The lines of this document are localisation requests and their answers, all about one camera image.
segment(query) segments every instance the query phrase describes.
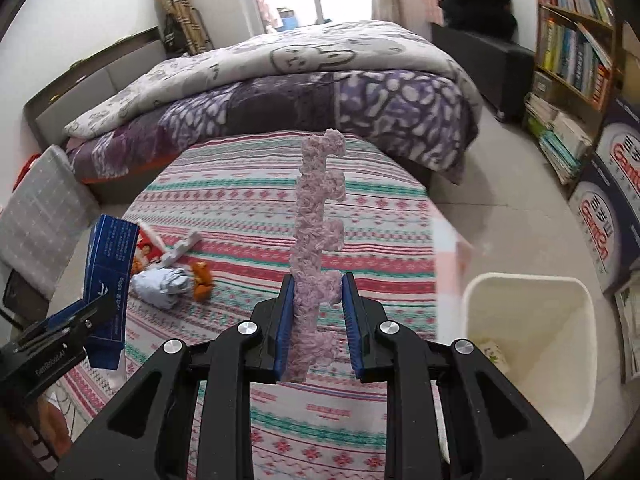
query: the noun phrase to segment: purple patterned blanket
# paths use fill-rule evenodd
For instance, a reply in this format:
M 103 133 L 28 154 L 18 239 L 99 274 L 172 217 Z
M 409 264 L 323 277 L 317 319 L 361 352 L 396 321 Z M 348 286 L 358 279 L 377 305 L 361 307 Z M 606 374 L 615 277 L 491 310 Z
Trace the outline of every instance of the purple patterned blanket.
M 336 128 L 443 173 L 462 176 L 463 153 L 478 127 L 449 79 L 411 70 L 266 76 L 156 108 L 71 150 L 76 176 L 100 182 L 169 163 L 215 137 Z

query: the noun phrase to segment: bed frame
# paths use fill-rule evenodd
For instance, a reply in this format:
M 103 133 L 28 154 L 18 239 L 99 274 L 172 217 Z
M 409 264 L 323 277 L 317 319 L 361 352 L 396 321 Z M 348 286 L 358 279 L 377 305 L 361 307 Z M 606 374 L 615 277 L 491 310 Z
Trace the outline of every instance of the bed frame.
M 62 129 L 84 112 L 167 59 L 157 28 L 123 38 L 69 70 L 44 87 L 24 105 L 24 117 L 42 151 L 56 144 L 64 148 L 68 137 Z M 103 204 L 129 203 L 164 169 L 133 172 L 126 176 L 89 184 Z

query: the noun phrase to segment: white trash bin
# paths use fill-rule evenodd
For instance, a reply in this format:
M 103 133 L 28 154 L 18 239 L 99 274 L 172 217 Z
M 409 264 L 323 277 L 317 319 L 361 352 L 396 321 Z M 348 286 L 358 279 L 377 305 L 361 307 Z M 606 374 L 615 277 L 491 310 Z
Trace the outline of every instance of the white trash bin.
M 584 429 L 596 387 L 593 303 L 575 278 L 490 272 L 463 295 L 463 333 L 494 341 L 507 378 L 566 444 Z

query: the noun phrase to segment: white comforter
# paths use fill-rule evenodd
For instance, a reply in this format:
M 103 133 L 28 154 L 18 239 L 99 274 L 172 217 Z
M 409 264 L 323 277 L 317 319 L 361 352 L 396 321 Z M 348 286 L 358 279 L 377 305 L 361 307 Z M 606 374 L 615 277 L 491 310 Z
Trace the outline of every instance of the white comforter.
M 478 89 L 451 56 L 399 25 L 364 21 L 263 34 L 235 46 L 163 61 L 64 131 L 70 137 L 93 139 L 162 104 L 245 79 L 391 69 L 430 72 L 452 80 L 479 120 L 482 99 Z

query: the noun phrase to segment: gray headboard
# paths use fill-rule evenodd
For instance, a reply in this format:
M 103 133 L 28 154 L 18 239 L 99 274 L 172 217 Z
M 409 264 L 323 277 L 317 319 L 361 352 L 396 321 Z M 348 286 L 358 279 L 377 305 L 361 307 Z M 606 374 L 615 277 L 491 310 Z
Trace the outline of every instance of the gray headboard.
M 156 28 L 140 32 L 75 63 L 24 105 L 24 116 L 42 150 L 65 146 L 62 129 L 116 95 L 166 59 Z

